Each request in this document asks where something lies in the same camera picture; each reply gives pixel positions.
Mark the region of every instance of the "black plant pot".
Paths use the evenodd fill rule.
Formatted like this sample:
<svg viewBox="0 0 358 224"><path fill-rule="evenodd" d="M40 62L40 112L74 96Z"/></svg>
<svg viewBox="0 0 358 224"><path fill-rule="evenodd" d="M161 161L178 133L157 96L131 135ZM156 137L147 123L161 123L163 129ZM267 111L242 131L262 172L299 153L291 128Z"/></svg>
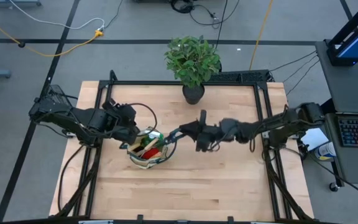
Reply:
<svg viewBox="0 0 358 224"><path fill-rule="evenodd" d="M187 103L190 105L197 104L205 93L205 88L203 84L201 84L200 86L194 86L193 88L183 86L181 90L183 92L183 96L185 96Z"/></svg>

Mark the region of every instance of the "wooden tabletop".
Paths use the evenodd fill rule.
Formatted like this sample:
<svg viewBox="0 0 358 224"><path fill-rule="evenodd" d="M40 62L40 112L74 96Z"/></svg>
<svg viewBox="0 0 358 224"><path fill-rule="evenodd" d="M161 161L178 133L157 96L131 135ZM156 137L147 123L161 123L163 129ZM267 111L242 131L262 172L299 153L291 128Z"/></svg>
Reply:
<svg viewBox="0 0 358 224"><path fill-rule="evenodd" d="M94 107L97 87L98 82L83 82L78 108ZM287 103L283 84L268 83L268 93L273 114L281 113ZM207 111L208 124L223 118L257 121L254 90L250 86L206 86L204 97L197 105L187 104L181 86L171 85L114 85L112 97L118 103L149 105L157 115L157 129L164 135L199 118L201 109ZM260 98L266 118L262 91ZM151 112L140 106L134 108L140 129L154 125ZM105 139L91 218L133 220L141 214L145 220L224 221L233 216L236 221L274 221L260 136L255 140L254 153L249 151L248 144L236 142L221 143L218 152L202 153L195 151L195 143L190 138L183 138L169 161L142 170L131 162L126 151L119 149L119 141ZM78 147L76 139L68 140L62 167ZM287 147L298 150L293 140L288 141ZM80 152L65 172L63 205L78 186L84 153L85 150ZM312 217L300 158L288 151L280 153L287 189ZM51 215L58 212L57 189ZM80 214L84 213L87 196L85 192ZM279 206L284 217L282 203Z"/></svg>

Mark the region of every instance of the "caster wheel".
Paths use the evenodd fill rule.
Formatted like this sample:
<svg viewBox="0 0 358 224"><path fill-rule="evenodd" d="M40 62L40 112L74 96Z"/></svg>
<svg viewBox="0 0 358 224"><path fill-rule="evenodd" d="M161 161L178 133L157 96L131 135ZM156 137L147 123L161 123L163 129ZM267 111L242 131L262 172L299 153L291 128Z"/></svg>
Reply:
<svg viewBox="0 0 358 224"><path fill-rule="evenodd" d="M336 185L335 182L333 183L330 183L329 184L329 189L332 191L332 192L337 192L339 190L339 187Z"/></svg>

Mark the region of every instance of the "table leg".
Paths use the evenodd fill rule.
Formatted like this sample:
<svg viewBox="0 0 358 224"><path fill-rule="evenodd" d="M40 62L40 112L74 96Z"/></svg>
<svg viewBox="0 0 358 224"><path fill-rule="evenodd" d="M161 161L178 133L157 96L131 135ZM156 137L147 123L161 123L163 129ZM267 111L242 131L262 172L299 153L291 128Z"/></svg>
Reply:
<svg viewBox="0 0 358 224"><path fill-rule="evenodd" d="M333 167L334 174L342 177L341 167L339 166L339 163L338 163L338 160L336 157L331 162L331 165ZM345 186L345 183L341 179L335 177L335 182L332 182L329 184L329 189L333 192L337 192L339 190L339 188L344 187L344 186Z"/></svg>

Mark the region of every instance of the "green leaves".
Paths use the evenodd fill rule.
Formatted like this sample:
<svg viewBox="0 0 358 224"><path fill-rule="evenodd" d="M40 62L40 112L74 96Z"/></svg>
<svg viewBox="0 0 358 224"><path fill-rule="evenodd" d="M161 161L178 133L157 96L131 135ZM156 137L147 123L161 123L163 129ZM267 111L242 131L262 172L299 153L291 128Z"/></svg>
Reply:
<svg viewBox="0 0 358 224"><path fill-rule="evenodd" d="M219 55L203 36L173 39L168 48L170 50L164 54L167 69L188 87L208 81L221 68Z"/></svg>
<svg viewBox="0 0 358 224"><path fill-rule="evenodd" d="M186 61L186 62L183 64L183 66L193 67L193 66L194 66L194 61L191 61L191 60Z"/></svg>

